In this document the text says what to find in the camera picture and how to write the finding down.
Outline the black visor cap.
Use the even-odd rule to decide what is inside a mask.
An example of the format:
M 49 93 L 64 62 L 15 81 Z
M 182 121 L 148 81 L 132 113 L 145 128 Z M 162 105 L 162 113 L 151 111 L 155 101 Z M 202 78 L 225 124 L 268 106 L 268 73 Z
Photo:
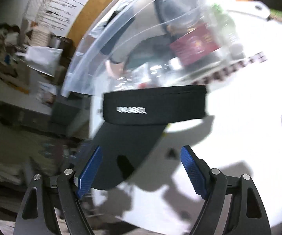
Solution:
M 94 189 L 109 190 L 145 161 L 166 126 L 206 115 L 204 85 L 116 91 L 103 96 L 103 123 L 93 144 L 102 149 Z

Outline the white paper bag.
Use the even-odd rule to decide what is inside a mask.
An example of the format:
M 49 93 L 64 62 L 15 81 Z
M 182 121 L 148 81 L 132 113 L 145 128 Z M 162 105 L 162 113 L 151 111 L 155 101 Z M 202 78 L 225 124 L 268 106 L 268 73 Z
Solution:
M 63 50 L 43 46 L 30 46 L 26 53 L 21 55 L 17 53 L 18 57 L 22 57 L 26 64 L 45 75 L 54 76 Z

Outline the red passport booklet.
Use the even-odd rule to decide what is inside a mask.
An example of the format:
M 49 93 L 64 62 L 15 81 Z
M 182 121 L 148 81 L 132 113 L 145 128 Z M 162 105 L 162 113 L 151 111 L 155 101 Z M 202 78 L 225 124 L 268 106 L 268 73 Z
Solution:
M 204 23 L 196 25 L 193 30 L 170 44 L 170 48 L 183 66 L 193 64 L 220 47 Z

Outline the clear plastic storage bin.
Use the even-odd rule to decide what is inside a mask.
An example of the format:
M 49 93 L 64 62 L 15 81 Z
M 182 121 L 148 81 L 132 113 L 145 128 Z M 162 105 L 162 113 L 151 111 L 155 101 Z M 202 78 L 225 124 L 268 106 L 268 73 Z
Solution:
M 206 24 L 221 46 L 188 66 L 170 44 Z M 61 94 L 100 96 L 105 92 L 189 85 L 228 63 L 230 52 L 206 0 L 132 0 L 111 20 L 87 51 L 72 60 Z

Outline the macrame wall hanging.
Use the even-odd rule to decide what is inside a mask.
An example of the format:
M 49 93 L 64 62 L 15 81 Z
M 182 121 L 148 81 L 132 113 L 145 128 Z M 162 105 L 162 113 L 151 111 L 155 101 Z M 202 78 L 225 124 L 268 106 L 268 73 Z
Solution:
M 55 35 L 67 35 L 88 0 L 28 0 L 23 18 Z

